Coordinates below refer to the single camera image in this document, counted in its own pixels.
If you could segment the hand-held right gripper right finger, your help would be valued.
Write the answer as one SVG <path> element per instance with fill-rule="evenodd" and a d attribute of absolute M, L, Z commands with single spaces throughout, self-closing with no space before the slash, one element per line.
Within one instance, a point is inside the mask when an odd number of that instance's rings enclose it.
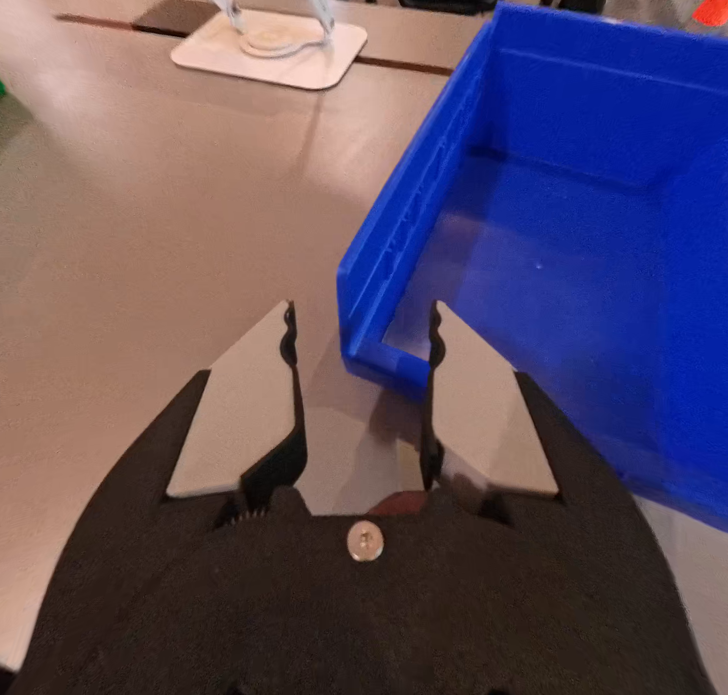
<path fill-rule="evenodd" d="M 443 301 L 430 312 L 421 475 L 455 494 L 557 494 L 517 371 Z"/>

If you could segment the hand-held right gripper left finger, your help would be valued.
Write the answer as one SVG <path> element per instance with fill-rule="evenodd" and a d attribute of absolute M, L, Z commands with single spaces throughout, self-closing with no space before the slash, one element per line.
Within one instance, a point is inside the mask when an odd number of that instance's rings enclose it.
<path fill-rule="evenodd" d="M 268 505 L 307 462 L 296 310 L 281 301 L 210 367 L 166 493 L 240 493 Z"/>

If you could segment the blue plastic bin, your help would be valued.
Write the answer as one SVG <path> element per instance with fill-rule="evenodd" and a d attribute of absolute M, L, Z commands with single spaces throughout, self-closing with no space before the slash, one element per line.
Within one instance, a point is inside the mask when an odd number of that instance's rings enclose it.
<path fill-rule="evenodd" d="M 347 370 L 423 399 L 442 300 L 726 531 L 726 139 L 726 36 L 501 3 L 339 265 Z"/>

